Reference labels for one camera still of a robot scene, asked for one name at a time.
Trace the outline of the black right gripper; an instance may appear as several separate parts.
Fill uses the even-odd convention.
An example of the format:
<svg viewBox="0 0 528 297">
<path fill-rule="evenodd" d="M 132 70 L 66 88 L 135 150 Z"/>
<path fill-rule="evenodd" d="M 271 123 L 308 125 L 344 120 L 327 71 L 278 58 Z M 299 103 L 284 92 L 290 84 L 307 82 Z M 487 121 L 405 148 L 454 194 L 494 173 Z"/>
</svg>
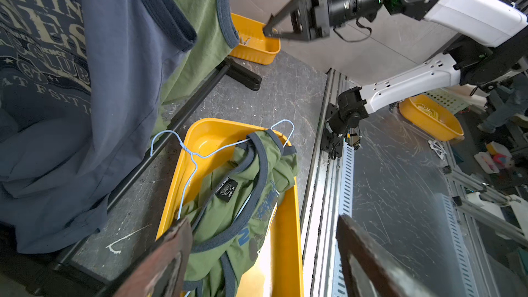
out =
<svg viewBox="0 0 528 297">
<path fill-rule="evenodd" d="M 291 30 L 280 24 L 290 19 Z M 330 32 L 327 0 L 290 0 L 279 12 L 271 15 L 263 27 L 268 38 L 311 42 L 327 38 Z"/>
</svg>

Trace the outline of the light blue wire hanger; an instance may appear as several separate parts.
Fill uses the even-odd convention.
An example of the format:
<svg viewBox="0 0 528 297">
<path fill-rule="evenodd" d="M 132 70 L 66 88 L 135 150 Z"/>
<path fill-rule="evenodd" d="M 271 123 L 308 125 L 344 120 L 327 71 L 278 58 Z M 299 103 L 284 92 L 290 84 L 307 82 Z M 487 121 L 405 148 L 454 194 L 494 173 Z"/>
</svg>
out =
<svg viewBox="0 0 528 297">
<path fill-rule="evenodd" d="M 159 133 L 157 133 L 152 139 L 151 139 L 151 146 L 150 146 L 150 157 L 152 158 L 153 155 L 154 155 L 154 143 L 155 141 L 163 134 L 165 133 L 170 133 L 171 135 L 174 135 L 176 136 L 178 142 L 179 142 L 179 145 L 181 147 L 181 149 L 183 151 L 185 151 L 191 158 L 191 161 L 192 163 L 194 164 L 194 171 L 191 173 L 191 176 L 188 178 L 188 180 L 186 181 L 186 184 L 184 185 L 184 189 L 183 189 L 183 192 L 182 192 L 182 196 L 181 196 L 181 200 L 180 200 L 180 207 L 178 209 L 178 212 L 177 212 L 177 219 L 180 219 L 181 216 L 182 216 L 182 208 L 183 208 L 183 205 L 184 205 L 184 197 L 186 196 L 186 190 L 187 188 L 190 186 L 191 182 L 192 182 L 192 179 L 194 178 L 196 172 L 198 171 L 198 168 L 199 168 L 199 165 L 198 163 L 196 162 L 195 160 L 195 157 L 198 157 L 200 159 L 203 159 L 203 160 L 206 160 L 208 158 L 211 158 L 213 155 L 217 154 L 218 152 L 220 151 L 223 151 L 224 149 L 228 149 L 230 147 L 235 147 L 235 146 L 238 146 L 240 144 L 243 144 L 245 142 L 249 142 L 250 139 L 249 137 L 247 137 L 246 139 L 244 140 L 239 140 L 235 143 L 232 143 L 232 144 L 227 144 L 225 146 L 222 146 L 221 148 L 218 148 L 217 150 L 209 153 L 208 155 L 201 155 L 200 153 L 195 153 L 193 151 L 191 151 L 185 144 L 184 142 L 182 141 L 181 137 L 179 136 L 179 134 L 176 132 L 176 131 L 173 131 L 173 130 L 164 130 L 164 131 L 161 131 Z"/>
</svg>

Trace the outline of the plain green tank top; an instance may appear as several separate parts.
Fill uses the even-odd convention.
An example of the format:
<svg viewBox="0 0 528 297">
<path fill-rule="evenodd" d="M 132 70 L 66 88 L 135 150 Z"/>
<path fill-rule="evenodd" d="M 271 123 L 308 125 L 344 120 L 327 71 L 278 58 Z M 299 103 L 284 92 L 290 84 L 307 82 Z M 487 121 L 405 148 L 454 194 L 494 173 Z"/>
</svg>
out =
<svg viewBox="0 0 528 297">
<path fill-rule="evenodd" d="M 191 96 L 215 67 L 239 44 L 229 0 L 173 0 L 197 33 L 195 45 L 165 82 L 153 134 L 167 128 L 164 106 Z"/>
</svg>

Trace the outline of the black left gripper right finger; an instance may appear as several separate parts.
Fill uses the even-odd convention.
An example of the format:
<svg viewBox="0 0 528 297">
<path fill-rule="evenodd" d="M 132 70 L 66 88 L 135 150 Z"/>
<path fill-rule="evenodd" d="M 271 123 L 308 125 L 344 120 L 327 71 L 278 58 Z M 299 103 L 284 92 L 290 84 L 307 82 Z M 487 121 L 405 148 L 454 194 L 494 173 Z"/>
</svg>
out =
<svg viewBox="0 0 528 297">
<path fill-rule="evenodd" d="M 348 215 L 338 217 L 336 239 L 348 296 L 432 296 Z"/>
</svg>

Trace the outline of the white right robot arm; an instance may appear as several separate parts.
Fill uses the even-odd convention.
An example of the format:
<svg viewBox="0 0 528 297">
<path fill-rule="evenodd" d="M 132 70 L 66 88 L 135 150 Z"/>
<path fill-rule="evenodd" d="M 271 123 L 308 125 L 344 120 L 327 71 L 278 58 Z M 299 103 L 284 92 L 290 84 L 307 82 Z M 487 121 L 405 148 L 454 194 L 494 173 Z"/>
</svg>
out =
<svg viewBox="0 0 528 297">
<path fill-rule="evenodd" d="M 436 23 L 391 16 L 385 9 L 373 23 L 361 22 L 373 30 L 363 42 L 346 43 L 331 31 L 331 38 L 313 43 L 286 41 L 285 51 L 317 70 L 334 68 L 357 84 L 368 85 L 423 63 L 457 34 Z"/>
</svg>

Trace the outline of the green printed tank top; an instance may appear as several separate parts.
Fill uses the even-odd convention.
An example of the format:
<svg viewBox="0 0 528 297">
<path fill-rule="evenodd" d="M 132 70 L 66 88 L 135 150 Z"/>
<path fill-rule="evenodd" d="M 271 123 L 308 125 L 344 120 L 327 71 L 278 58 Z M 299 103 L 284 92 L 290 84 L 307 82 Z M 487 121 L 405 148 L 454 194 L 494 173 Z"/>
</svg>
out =
<svg viewBox="0 0 528 297">
<path fill-rule="evenodd" d="M 255 131 L 202 180 L 178 213 L 192 229 L 186 296 L 235 296 L 257 262 L 273 217 L 295 184 L 298 156 L 271 129 Z"/>
</svg>

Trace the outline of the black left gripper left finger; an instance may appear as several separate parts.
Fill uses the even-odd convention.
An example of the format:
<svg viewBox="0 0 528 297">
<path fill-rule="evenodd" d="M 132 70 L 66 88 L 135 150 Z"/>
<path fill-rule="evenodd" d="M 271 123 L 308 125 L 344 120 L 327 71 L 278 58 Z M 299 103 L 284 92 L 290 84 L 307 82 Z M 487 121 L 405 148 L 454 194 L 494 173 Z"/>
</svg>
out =
<svg viewBox="0 0 528 297">
<path fill-rule="evenodd" d="M 97 296 L 180 296 L 193 243 L 191 224 L 180 219 Z"/>
</svg>

